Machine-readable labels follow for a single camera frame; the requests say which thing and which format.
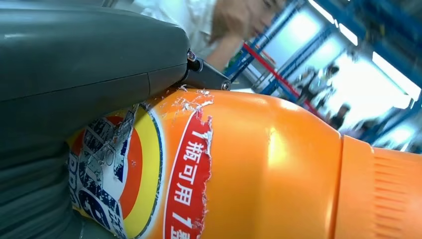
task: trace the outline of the bottle label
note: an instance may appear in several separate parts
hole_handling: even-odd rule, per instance
[[[163,97],[115,112],[71,139],[75,210],[121,239],[200,236],[212,140],[202,106],[212,99],[197,94],[194,102]]]

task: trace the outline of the gray machine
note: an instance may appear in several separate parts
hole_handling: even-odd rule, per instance
[[[108,237],[71,209],[65,140],[173,85],[230,88],[182,29],[127,11],[0,2],[0,32],[0,239]]]

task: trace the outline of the red label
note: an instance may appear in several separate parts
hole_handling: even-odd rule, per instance
[[[194,112],[173,163],[167,192],[164,239],[196,239],[204,229],[205,188],[211,176],[211,119]]]

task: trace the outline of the logo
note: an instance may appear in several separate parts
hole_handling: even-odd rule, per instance
[[[71,143],[75,208],[119,238],[143,235],[156,211],[162,131],[153,112],[133,108],[89,124]]]

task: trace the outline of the orange bottle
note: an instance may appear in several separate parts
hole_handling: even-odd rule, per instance
[[[422,239],[420,156],[277,98],[167,92],[70,144],[75,209],[120,238]]]

